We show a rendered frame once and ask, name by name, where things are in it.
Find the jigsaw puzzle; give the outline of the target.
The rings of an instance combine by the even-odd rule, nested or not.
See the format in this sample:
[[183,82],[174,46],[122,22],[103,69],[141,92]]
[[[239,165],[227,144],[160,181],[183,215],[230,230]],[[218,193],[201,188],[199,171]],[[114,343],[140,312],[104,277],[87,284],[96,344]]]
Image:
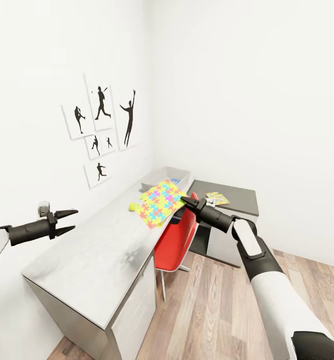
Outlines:
[[145,204],[140,206],[135,203],[133,208],[148,228],[153,230],[186,204],[180,199],[181,197],[187,197],[187,195],[169,180],[164,180],[140,196],[139,199],[143,200]]
[[206,193],[205,195],[207,196],[207,198],[214,198],[215,205],[229,204],[229,201],[225,197],[223,197],[223,195],[218,194],[217,192]]

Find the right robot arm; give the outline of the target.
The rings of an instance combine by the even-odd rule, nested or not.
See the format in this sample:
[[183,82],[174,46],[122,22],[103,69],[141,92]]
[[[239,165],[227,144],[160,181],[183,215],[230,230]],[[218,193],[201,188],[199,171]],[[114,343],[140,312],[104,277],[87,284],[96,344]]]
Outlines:
[[274,360],[334,360],[334,338],[293,287],[255,224],[214,209],[214,198],[182,196],[196,222],[231,234],[244,264]]

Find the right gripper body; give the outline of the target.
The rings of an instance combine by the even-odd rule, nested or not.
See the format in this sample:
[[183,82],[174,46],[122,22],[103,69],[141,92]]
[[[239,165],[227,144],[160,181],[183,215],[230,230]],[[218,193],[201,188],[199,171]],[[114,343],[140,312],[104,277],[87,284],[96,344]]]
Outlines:
[[199,204],[197,204],[196,210],[196,222],[199,225],[202,223],[216,228],[217,220],[219,219],[221,211],[218,211],[210,206],[206,205],[206,199],[202,199]]

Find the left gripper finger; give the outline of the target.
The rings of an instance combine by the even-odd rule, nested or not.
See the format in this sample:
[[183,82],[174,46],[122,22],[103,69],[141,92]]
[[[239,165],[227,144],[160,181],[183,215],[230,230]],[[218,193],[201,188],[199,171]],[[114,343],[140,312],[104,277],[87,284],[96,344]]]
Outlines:
[[58,237],[58,236],[61,236],[62,234],[64,234],[64,233],[68,233],[69,231],[72,231],[72,230],[74,230],[76,228],[76,226],[75,225],[73,225],[73,226],[68,226],[68,227],[66,227],[66,228],[64,228],[64,227],[62,227],[62,228],[57,228],[56,230],[55,230],[55,235]]
[[67,210],[67,211],[64,211],[64,210],[57,210],[53,215],[54,215],[54,220],[55,220],[55,223],[57,224],[57,220],[59,219],[62,219],[66,216],[70,216],[70,215],[73,215],[73,214],[76,214],[78,213],[78,211],[76,209],[71,209],[71,210]]

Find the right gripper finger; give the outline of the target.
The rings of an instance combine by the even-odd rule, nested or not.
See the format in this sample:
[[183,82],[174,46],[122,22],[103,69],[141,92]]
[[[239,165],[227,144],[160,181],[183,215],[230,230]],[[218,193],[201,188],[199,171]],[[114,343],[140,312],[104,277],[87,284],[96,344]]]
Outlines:
[[180,199],[182,199],[184,202],[188,203],[189,205],[193,206],[197,210],[197,204],[199,204],[199,200],[192,199],[190,197],[184,197],[182,196]]
[[196,208],[195,208],[195,207],[189,205],[188,203],[186,203],[184,206],[185,206],[189,211],[191,211],[192,213],[194,213],[194,214],[196,215]]

